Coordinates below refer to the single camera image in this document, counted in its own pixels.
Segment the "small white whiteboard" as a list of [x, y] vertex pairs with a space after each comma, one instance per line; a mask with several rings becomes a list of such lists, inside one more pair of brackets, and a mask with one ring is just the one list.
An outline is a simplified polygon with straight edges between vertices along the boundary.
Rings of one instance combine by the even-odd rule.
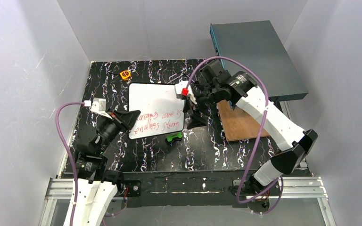
[[158, 136], [184, 129], [184, 101], [176, 97], [172, 84], [136, 83], [129, 85], [128, 110], [140, 115], [130, 139]]

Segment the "green bone-shaped eraser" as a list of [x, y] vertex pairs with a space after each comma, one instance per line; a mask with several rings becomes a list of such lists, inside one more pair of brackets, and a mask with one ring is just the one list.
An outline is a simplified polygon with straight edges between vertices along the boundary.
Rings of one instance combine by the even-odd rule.
[[182, 132], [177, 132], [176, 134], [167, 135], [165, 138], [165, 142], [168, 145], [171, 145], [172, 143], [174, 143], [176, 141], [182, 141], [182, 138], [183, 138]]

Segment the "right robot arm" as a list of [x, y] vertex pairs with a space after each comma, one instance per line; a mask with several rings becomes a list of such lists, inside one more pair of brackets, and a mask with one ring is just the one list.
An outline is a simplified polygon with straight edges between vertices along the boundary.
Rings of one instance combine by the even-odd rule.
[[230, 101], [260, 123], [259, 130], [266, 130], [280, 149], [243, 185], [259, 193], [280, 176], [291, 174], [308, 155], [318, 134], [313, 129], [304, 130], [285, 116], [269, 100], [263, 83], [246, 67], [230, 74], [223, 68], [220, 57], [212, 57], [200, 63], [191, 76], [197, 72], [203, 75], [205, 84], [189, 79], [176, 83], [174, 88], [177, 98], [185, 101], [183, 112], [189, 115], [187, 128], [206, 126], [208, 109], [223, 100]]

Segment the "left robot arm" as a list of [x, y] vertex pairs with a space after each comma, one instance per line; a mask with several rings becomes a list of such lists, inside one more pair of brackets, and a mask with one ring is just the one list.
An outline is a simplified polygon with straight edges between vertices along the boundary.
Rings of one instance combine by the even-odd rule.
[[112, 199], [123, 193], [123, 173], [106, 169], [104, 151], [120, 132], [130, 132], [140, 114], [139, 110], [108, 109], [96, 126], [95, 137], [86, 145], [77, 145], [76, 179], [65, 226], [99, 226]]

